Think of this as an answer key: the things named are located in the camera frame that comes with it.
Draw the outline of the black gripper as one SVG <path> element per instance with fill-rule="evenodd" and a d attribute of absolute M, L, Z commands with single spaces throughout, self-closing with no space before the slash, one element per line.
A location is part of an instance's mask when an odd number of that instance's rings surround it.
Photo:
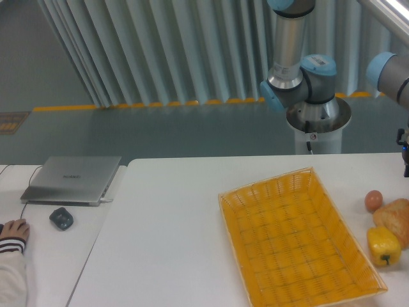
<path fill-rule="evenodd" d="M 401 155 L 402 155 L 402 159 L 405 164 L 405 170 L 404 170 L 403 176 L 405 178 L 408 178 L 408 164 L 409 164 L 409 161 L 408 161 L 408 129 L 400 128 L 397 130 L 396 143 L 399 146 L 402 146 Z"/>

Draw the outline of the white sleeved forearm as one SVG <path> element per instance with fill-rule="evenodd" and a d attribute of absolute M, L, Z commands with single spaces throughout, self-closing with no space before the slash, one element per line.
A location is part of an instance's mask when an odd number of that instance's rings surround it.
<path fill-rule="evenodd" d="M 26 306 L 25 246 L 23 239 L 1 239 L 1 306 Z"/>

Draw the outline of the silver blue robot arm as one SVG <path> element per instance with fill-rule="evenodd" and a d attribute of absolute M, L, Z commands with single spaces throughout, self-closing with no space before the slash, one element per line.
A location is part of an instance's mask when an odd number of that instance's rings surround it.
<path fill-rule="evenodd" d="M 405 1 L 358 1 L 408 45 L 408 4 Z M 260 83 L 266 103 L 286 111 L 295 134 L 296 154 L 339 154 L 351 108 L 335 94 L 337 68 L 323 54 L 301 57 L 305 18 L 316 1 L 267 1 L 277 14 L 274 64 Z M 408 110 L 408 55 L 376 55 L 367 66 L 371 86 Z"/>

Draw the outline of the person's hand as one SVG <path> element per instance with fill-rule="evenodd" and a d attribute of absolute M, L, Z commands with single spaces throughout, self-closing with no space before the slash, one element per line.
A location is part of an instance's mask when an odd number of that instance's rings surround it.
<path fill-rule="evenodd" d="M 26 219 L 11 220 L 3 225 L 1 230 L 1 240 L 18 239 L 26 243 L 30 234 L 30 225 Z"/>

